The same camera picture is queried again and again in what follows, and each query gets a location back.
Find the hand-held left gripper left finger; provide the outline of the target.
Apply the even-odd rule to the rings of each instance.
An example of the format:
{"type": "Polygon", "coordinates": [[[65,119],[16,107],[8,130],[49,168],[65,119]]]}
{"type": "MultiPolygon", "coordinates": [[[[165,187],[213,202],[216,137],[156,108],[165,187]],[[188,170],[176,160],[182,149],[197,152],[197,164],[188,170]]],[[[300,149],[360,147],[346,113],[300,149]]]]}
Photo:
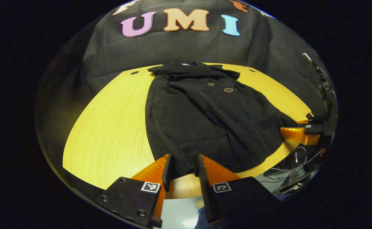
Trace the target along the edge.
{"type": "Polygon", "coordinates": [[[119,218],[147,228],[161,228],[161,213],[172,180],[171,155],[167,154],[131,178],[119,177],[93,199],[119,218]]]}

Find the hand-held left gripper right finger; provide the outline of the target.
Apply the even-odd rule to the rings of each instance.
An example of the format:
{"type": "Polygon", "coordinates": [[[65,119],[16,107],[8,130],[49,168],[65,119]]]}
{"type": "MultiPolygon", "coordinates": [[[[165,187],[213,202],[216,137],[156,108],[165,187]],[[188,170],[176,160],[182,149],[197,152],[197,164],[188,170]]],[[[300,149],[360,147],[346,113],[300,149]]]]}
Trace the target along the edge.
{"type": "Polygon", "coordinates": [[[280,205],[254,177],[241,178],[205,155],[197,156],[197,172],[206,220],[214,228],[246,228],[280,205]]]}

